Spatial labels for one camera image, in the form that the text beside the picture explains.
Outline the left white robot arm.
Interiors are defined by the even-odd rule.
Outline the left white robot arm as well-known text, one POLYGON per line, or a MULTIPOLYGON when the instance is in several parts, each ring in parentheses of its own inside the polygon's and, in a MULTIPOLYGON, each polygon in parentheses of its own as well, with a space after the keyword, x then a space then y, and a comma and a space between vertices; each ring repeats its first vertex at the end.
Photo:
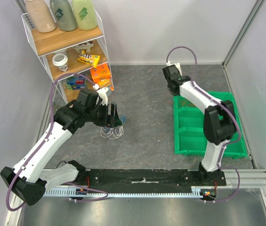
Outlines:
POLYGON ((8 187, 6 205, 10 211, 16 210, 9 204, 10 193, 32 206, 46 191, 56 186, 67 182, 75 185, 84 183, 85 167, 76 161, 69 161, 60 169, 47 173, 43 172, 43 168, 59 147, 85 123, 112 129, 122 125, 116 103, 108 103, 108 93, 108 88, 81 90, 75 100, 55 112, 47 130, 30 152, 14 167, 1 170, 0 176, 8 187))

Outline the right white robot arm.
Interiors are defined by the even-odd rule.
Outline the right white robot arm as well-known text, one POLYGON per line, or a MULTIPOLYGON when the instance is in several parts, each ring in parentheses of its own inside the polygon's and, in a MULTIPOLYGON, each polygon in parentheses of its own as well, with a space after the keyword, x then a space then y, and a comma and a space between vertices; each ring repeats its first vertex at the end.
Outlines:
POLYGON ((203 133, 207 140, 206 151, 199 169, 193 173, 193 181, 200 185, 213 185, 215 181, 225 184, 225 175, 221 170, 221 161, 227 145, 231 143, 233 135, 241 131, 236 120, 234 104, 222 101, 200 88, 192 78, 184 76, 180 63, 166 63, 162 69, 173 96, 181 96, 191 101, 204 115, 203 133))

